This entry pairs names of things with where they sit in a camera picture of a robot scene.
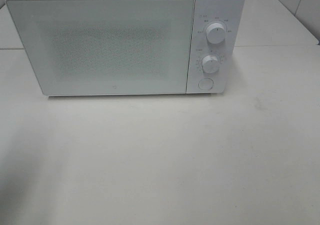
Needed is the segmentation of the round white door button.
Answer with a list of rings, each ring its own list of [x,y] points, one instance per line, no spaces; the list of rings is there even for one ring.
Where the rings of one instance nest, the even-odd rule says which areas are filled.
[[[209,91],[214,87],[214,81],[210,78],[204,78],[198,83],[198,87],[201,90]]]

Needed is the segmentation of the white timer knob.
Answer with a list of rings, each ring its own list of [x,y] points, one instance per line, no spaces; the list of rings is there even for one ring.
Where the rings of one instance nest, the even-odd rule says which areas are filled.
[[[214,74],[220,68],[220,59],[216,55],[207,55],[202,59],[201,67],[204,73]]]

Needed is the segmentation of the white microwave door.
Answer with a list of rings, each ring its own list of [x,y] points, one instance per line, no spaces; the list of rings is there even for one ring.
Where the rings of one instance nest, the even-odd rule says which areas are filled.
[[[47,96],[186,91],[194,0],[9,0]]]

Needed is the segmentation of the upper white power knob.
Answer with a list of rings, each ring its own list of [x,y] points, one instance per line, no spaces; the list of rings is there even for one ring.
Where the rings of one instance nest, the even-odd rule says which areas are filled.
[[[210,44],[216,45],[225,40],[227,27],[222,21],[215,20],[205,27],[204,32],[207,41]]]

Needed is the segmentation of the white microwave oven body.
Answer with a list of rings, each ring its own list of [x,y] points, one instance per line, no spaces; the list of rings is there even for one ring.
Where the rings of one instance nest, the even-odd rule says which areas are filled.
[[[194,0],[186,90],[183,93],[153,94],[222,93],[226,86],[227,74],[231,65],[231,58],[236,42],[244,3],[245,0]],[[213,21],[221,21],[226,25],[225,40],[219,44],[210,44],[206,38],[205,28]],[[202,70],[201,61],[205,56],[208,55],[216,55],[219,57],[220,66],[219,70],[215,73],[204,73]],[[214,85],[211,90],[199,89],[199,82],[205,78],[213,80]]]

